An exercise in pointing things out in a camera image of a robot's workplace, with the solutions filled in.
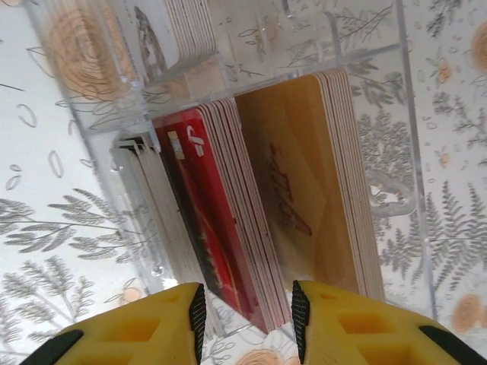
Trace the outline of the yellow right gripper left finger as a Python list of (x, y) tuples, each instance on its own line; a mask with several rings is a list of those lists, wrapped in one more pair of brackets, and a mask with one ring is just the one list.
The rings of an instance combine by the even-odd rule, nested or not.
[(38, 347), (25, 364), (199, 364), (205, 288), (186, 283), (77, 322)]

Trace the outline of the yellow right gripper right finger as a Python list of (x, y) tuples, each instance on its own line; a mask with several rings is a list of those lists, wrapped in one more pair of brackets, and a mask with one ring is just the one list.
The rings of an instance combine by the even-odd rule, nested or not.
[(445, 327), (316, 281), (294, 281), (291, 314), (302, 364), (484, 364)]

